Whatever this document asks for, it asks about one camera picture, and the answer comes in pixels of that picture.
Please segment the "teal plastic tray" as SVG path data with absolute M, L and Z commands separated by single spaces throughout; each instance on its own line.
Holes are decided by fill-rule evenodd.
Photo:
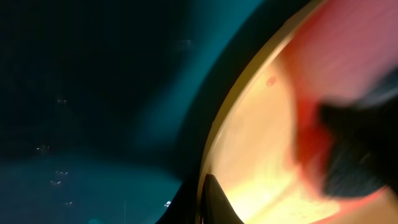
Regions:
M 1 222 L 156 223 L 305 1 L 1 2 Z

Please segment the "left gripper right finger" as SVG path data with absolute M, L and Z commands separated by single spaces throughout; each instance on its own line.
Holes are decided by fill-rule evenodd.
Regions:
M 200 203 L 202 224 L 244 224 L 233 210 L 221 185 L 213 174 L 207 174 Z

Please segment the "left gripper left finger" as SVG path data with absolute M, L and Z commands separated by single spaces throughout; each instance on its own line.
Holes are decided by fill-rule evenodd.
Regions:
M 196 180 L 186 180 L 155 224 L 196 224 L 197 188 Z

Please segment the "yellow-green plate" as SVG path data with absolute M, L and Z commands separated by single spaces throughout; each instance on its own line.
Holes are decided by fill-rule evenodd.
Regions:
M 213 121 L 203 151 L 197 201 L 213 174 L 243 223 L 396 223 L 397 192 L 379 173 L 378 152 L 397 164 L 397 64 L 354 103 L 323 100 L 319 123 L 331 132 L 327 176 L 348 159 L 382 185 L 375 194 L 338 200 L 315 194 L 295 157 L 297 101 L 282 51 L 299 27 L 325 1 L 310 1 L 277 29 L 231 87 Z

